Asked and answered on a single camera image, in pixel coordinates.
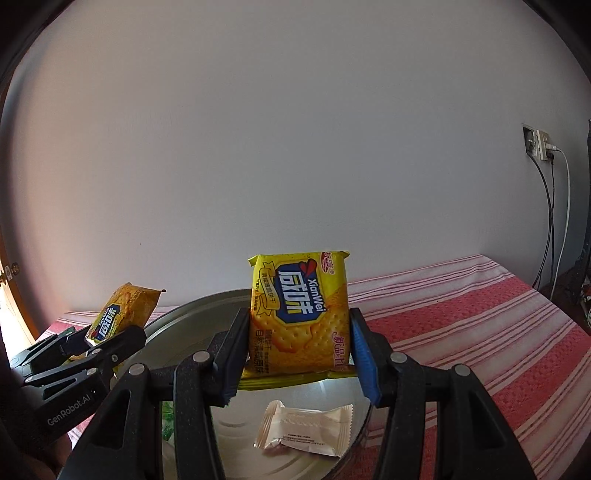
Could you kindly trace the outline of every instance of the yellow snack package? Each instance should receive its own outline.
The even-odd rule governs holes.
[[[92,345],[98,345],[129,325],[145,326],[156,308],[160,293],[161,290],[136,287],[131,283],[121,285],[92,323],[86,340]]]
[[[257,255],[252,280],[250,362],[255,375],[347,370],[348,252]]]

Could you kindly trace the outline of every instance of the stainless steel bowl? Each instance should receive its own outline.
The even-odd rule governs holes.
[[[128,359],[125,367],[135,362],[143,362],[152,369],[175,365],[196,350],[207,348],[215,333],[230,326],[238,309],[250,305],[250,298],[250,290],[224,292],[187,303],[163,315],[146,327],[146,346]],[[369,413],[369,401],[363,396],[356,378],[238,391],[226,408],[212,408],[217,443],[228,479],[319,480],[338,463],[339,459],[334,457],[293,449],[265,452],[255,448],[254,440],[271,400],[281,400],[287,407],[315,410],[353,404],[351,444],[360,435]],[[175,479],[174,449],[166,442],[163,464],[165,479]]]

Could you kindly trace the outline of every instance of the striped fabric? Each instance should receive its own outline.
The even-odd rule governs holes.
[[[558,479],[591,432],[591,338],[496,262],[476,255],[354,281],[349,302],[395,350],[432,367],[470,366],[540,480]],[[97,313],[68,312],[49,331],[82,327]],[[347,476],[371,478],[387,414],[372,412]],[[427,404],[421,479],[433,476],[436,430],[436,405]]]

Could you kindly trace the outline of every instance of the white cable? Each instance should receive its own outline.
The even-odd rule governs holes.
[[[570,218],[570,170],[569,170],[569,161],[566,158],[566,154],[556,147],[555,145],[546,144],[546,149],[554,150],[562,153],[564,156],[564,163],[566,164],[566,177],[569,184],[569,194],[567,196],[567,204],[566,204],[566,224],[564,226],[564,238],[562,239],[562,247],[560,248],[560,255],[558,256],[558,263],[556,264],[556,273],[554,275],[554,283],[552,284],[552,292],[550,293],[550,301],[552,301],[552,297],[554,297],[554,290],[556,289],[556,280],[558,279],[558,269],[560,268],[560,260],[562,260],[562,253],[564,252],[564,244],[566,243],[566,233],[569,230],[569,218]]]

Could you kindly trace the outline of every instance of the door hinge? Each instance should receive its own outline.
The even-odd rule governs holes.
[[[13,276],[18,275],[20,271],[21,267],[19,267],[16,262],[12,265],[6,265],[4,271],[0,271],[0,283],[11,281]]]

